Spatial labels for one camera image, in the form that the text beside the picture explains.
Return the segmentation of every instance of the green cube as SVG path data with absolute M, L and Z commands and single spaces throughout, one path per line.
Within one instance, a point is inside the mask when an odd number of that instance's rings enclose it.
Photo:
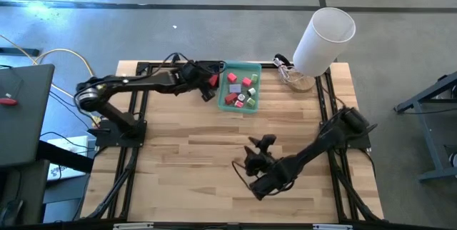
M 251 81 L 255 84 L 255 83 L 257 83 L 257 80 L 258 80 L 258 76 L 256 74 L 252 74 Z
M 248 106 L 254 106 L 256 105 L 256 101 L 254 101 L 252 98 L 249 98 L 248 101 L 246 102 Z

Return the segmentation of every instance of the teal tray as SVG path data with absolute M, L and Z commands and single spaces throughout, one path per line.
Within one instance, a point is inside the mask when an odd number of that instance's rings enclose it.
M 258 110 L 258 102 L 260 95 L 260 79 L 262 73 L 262 65 L 256 63 L 247 63 L 247 62 L 238 62 L 238 61 L 226 61 L 226 69 L 221 77 L 221 85 L 219 86 L 219 108 L 223 111 L 232 111 L 232 112 L 241 112 L 246 114 L 256 113 Z M 255 88 L 256 94 L 252 98 L 256 101 L 253 107 L 250 107 L 244 102 L 243 108 L 237 108 L 234 105 L 226 105 L 225 97 L 229 95 L 229 80 L 227 80 L 227 75 L 234 73 L 236 75 L 236 84 L 241 84 L 241 93 L 249 98 L 247 91 L 250 88 Z M 258 81 L 255 84 L 252 84 L 250 87 L 245 87 L 241 83 L 243 78 L 251 78 L 252 74 L 258 75 Z

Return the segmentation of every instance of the yellow cable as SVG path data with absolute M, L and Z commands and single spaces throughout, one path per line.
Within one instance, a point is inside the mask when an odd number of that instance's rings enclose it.
M 87 63 L 87 60 L 77 54 L 75 51 L 72 51 L 72 50 L 69 50 L 69 49 L 53 49 L 53 50 L 50 50 L 48 52 L 45 52 L 43 53 L 42 55 L 38 56 L 36 59 L 33 59 L 28 53 L 26 53 L 26 51 L 24 51 L 21 47 L 17 46 L 14 42 L 10 41 L 8 38 L 6 38 L 5 36 L 3 36 L 2 34 L 0 34 L 0 37 L 7 40 L 10 44 L 13 44 L 14 47 L 16 47 L 19 51 L 21 51 L 25 56 L 27 56 L 27 58 L 29 58 L 32 62 L 33 65 L 39 65 L 41 64 L 41 62 L 43 61 L 44 57 L 47 56 L 48 54 L 52 53 L 52 52 L 55 52 L 55 51 L 66 51 L 66 52 L 69 52 L 75 56 L 77 56 L 80 60 L 82 60 L 84 62 L 84 64 L 86 65 L 86 68 L 87 70 L 89 71 L 89 74 L 91 76 L 94 76 L 94 73 L 91 69 L 91 67 L 89 66 L 89 63 Z M 69 92 L 63 90 L 62 88 L 58 87 L 57 85 L 53 83 L 51 83 L 51 86 L 54 87 L 56 90 L 60 91 L 62 94 L 65 94 L 67 95 L 68 97 L 70 98 L 73 98 L 73 95 L 71 95 Z M 93 119 L 97 119 L 97 117 L 95 117 L 94 115 L 92 115 L 91 113 L 89 113 L 89 115 L 93 118 Z

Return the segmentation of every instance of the gray floor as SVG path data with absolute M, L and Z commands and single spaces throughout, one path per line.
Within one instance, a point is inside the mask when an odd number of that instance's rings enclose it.
M 318 5 L 318 0 L 77 0 L 154 4 Z M 331 6 L 455 7 L 456 0 L 327 0 Z M 0 7 L 0 33 L 24 47 L 69 48 L 99 76 L 120 59 L 162 59 L 173 51 L 193 59 L 269 60 L 291 57 L 312 12 L 106 10 Z M 361 112 L 379 127 L 372 156 L 386 219 L 424 226 L 457 226 L 457 179 L 420 184 L 433 164 L 414 116 L 392 108 L 457 68 L 457 15 L 351 13 L 357 33 L 338 60 L 350 64 Z M 46 59 L 54 81 L 73 91 L 88 79 L 68 54 Z M 19 57 L 0 63 L 28 65 Z M 84 126 L 50 100 L 43 131 L 81 135 Z

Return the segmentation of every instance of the wooden tabletop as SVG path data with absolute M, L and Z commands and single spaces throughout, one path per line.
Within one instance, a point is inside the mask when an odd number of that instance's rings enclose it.
M 134 75 L 137 62 L 120 61 L 116 74 Z M 349 65 L 333 63 L 331 71 L 337 97 L 357 106 Z M 130 96 L 117 94 L 110 102 L 127 111 Z M 199 91 L 177 97 L 150 92 L 146 120 L 129 221 L 337 222 L 326 154 L 304 167 L 290 191 L 263 201 L 253 197 L 231 167 L 232 160 L 244 160 L 243 146 L 252 146 L 248 136 L 277 135 L 270 147 L 276 158 L 295 154 L 312 142 L 321 120 L 316 87 L 293 93 L 276 69 L 264 69 L 256 114 L 220 111 L 217 98 L 206 103 Z M 118 155 L 118 148 L 108 148 L 96 157 L 81 216 L 90 214 L 111 188 Z M 348 151 L 348 161 L 355 190 L 382 218 L 371 162 L 358 150 Z M 123 197 L 122 189 L 118 211 Z M 347 198 L 343 202 L 349 215 Z

